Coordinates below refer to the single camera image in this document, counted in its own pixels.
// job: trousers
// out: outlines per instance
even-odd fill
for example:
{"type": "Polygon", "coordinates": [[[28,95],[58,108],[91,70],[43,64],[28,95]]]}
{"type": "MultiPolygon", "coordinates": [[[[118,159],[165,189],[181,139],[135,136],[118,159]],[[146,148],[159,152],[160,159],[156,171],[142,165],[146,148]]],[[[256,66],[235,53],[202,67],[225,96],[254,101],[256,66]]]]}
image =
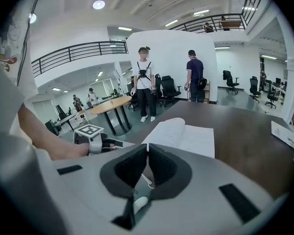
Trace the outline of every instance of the trousers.
{"type": "Polygon", "coordinates": [[[156,100],[155,95],[150,94],[150,89],[138,89],[137,90],[138,104],[141,107],[141,116],[145,117],[147,115],[146,112],[146,100],[148,102],[150,115],[155,117],[156,112],[156,100]]]}
{"type": "Polygon", "coordinates": [[[197,81],[191,81],[191,101],[203,103],[205,99],[205,90],[197,88],[197,81]]]}

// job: black railing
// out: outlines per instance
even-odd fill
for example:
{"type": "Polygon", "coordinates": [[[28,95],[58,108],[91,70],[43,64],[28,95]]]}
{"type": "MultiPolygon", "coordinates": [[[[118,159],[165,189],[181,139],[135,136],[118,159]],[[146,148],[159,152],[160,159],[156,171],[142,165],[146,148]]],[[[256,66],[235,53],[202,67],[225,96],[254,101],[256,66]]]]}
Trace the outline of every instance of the black railing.
{"type": "Polygon", "coordinates": [[[249,24],[250,20],[255,15],[256,10],[259,7],[261,0],[245,0],[244,6],[242,8],[242,16],[246,22],[246,25],[249,24]]]}
{"type": "Polygon", "coordinates": [[[245,22],[241,13],[220,14],[194,19],[179,24],[171,28],[171,30],[183,30],[194,33],[245,30],[245,22]]]}
{"type": "Polygon", "coordinates": [[[126,54],[126,42],[92,42],[73,45],[53,51],[33,61],[32,69],[34,77],[49,71],[59,65],[66,64],[81,58],[100,56],[106,54],[126,54]]]}

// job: paper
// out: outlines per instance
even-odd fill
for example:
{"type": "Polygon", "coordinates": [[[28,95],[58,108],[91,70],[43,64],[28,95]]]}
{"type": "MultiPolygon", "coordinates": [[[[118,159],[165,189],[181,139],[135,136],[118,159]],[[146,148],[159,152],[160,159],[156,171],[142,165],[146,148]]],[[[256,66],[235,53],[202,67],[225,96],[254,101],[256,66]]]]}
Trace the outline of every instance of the paper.
{"type": "Polygon", "coordinates": [[[214,130],[185,125],[182,118],[160,122],[143,143],[165,145],[199,155],[215,158],[214,130]]]}
{"type": "Polygon", "coordinates": [[[292,131],[271,121],[271,133],[294,149],[294,133],[292,131]]]}

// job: black table leg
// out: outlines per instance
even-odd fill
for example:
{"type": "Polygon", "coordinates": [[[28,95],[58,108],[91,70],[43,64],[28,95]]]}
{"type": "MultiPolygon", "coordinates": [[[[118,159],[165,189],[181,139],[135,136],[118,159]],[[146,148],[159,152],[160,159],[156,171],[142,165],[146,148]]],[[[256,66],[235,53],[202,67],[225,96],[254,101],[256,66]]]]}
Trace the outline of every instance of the black table leg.
{"type": "Polygon", "coordinates": [[[68,125],[70,126],[70,128],[72,129],[72,131],[74,131],[73,127],[71,126],[70,120],[66,121],[68,123],[68,125]]]}
{"type": "Polygon", "coordinates": [[[121,105],[120,108],[121,108],[121,112],[122,112],[123,118],[125,120],[126,126],[128,127],[128,129],[131,129],[131,125],[128,122],[128,119],[127,119],[127,116],[125,114],[125,110],[123,108],[123,105],[121,105]]]}
{"type": "Polygon", "coordinates": [[[105,117],[106,120],[107,120],[107,123],[108,123],[108,125],[109,125],[109,127],[110,127],[112,133],[113,133],[114,135],[116,135],[116,131],[115,131],[115,129],[113,128],[112,123],[110,122],[110,119],[109,119],[108,114],[107,114],[106,112],[104,112],[103,114],[104,114],[104,117],[105,117]]]}
{"type": "Polygon", "coordinates": [[[118,113],[118,110],[116,108],[114,109],[114,112],[116,113],[116,116],[117,116],[117,119],[119,121],[119,124],[122,125],[121,118],[120,118],[119,113],[118,113]]]}

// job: dark blue polo shirt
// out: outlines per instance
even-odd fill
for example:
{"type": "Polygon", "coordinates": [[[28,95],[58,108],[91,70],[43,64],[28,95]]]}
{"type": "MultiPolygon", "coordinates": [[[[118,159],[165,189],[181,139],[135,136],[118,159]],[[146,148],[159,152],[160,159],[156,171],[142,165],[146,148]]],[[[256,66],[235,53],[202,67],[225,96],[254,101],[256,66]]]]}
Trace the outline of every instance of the dark blue polo shirt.
{"type": "Polygon", "coordinates": [[[192,71],[192,82],[197,82],[203,77],[204,65],[195,57],[187,63],[186,69],[192,71]]]}

